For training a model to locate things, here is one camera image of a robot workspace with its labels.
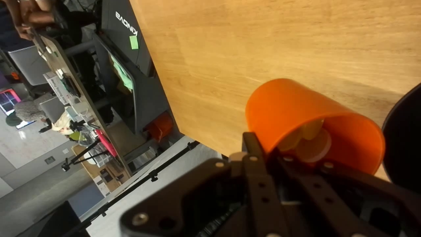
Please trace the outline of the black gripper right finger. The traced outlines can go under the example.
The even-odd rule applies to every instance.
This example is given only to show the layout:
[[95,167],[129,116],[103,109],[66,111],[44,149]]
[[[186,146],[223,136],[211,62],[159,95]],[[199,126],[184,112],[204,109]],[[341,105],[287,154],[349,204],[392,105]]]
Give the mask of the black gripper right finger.
[[294,201],[271,200],[271,232],[282,237],[391,237],[383,219],[371,221],[388,201],[388,186],[355,170],[309,167],[294,158],[271,158],[278,188]]

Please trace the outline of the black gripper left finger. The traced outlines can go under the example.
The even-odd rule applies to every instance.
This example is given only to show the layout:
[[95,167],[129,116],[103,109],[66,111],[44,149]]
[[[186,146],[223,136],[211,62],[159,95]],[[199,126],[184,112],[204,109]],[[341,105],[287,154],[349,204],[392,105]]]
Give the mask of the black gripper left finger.
[[282,237],[277,219],[277,192],[267,174],[261,145],[254,133],[244,133],[242,140],[246,151],[242,165],[254,233],[257,237]]

